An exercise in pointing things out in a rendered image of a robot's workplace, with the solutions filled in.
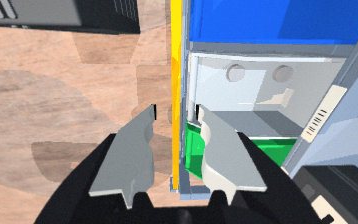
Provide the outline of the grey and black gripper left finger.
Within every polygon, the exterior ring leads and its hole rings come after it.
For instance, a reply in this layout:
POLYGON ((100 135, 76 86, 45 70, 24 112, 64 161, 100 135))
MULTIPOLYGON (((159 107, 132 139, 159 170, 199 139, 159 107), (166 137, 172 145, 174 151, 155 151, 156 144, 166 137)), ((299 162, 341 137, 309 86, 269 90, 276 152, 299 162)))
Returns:
POLYGON ((94 224, 154 184, 156 104, 106 137, 59 185, 33 224, 94 224))

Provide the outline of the blue open bin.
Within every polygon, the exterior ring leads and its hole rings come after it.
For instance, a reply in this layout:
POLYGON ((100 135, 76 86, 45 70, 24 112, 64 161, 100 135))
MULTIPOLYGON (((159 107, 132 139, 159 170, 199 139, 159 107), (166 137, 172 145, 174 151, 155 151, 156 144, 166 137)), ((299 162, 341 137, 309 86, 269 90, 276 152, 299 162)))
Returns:
POLYGON ((355 45, 358 0, 191 0, 190 30, 193 42, 355 45))

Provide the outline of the yellow bar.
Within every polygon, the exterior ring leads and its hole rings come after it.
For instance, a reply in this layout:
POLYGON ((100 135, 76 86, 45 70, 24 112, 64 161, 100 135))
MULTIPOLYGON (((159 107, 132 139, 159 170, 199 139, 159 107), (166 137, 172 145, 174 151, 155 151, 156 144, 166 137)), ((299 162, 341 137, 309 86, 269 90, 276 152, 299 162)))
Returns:
POLYGON ((182 0, 171 0, 173 189, 178 189, 182 0))

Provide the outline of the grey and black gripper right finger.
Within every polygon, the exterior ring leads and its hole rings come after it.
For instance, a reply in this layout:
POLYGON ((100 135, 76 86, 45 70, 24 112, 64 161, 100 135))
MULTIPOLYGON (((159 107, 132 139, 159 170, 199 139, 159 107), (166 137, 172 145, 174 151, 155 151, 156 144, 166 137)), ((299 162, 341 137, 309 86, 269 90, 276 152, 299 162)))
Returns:
POLYGON ((202 180, 211 194, 223 190, 229 205, 275 224, 323 224, 295 182, 243 132, 202 104, 196 104, 196 120, 205 141, 202 180))

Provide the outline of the green bin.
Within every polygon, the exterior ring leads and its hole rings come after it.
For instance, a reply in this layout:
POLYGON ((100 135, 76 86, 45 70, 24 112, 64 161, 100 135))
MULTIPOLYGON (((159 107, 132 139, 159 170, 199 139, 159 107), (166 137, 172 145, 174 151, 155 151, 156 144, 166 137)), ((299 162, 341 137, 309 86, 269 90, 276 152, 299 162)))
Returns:
MULTIPOLYGON (((202 160, 205 141, 200 136, 201 128, 187 123, 185 130, 185 170, 202 180, 202 160)), ((250 139, 276 164, 281 166, 297 139, 250 139)))

